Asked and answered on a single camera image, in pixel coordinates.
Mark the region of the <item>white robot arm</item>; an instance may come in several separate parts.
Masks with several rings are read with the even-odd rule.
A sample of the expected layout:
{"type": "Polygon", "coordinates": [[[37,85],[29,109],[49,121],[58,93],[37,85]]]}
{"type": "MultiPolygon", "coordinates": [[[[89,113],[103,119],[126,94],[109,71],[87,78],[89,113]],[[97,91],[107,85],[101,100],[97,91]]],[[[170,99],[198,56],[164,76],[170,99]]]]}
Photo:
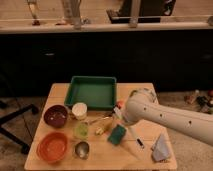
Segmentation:
{"type": "Polygon", "coordinates": [[[156,100],[156,93],[150,89],[134,90],[125,103],[124,123],[134,125],[148,120],[213,146],[213,116],[163,106],[156,100]]]}

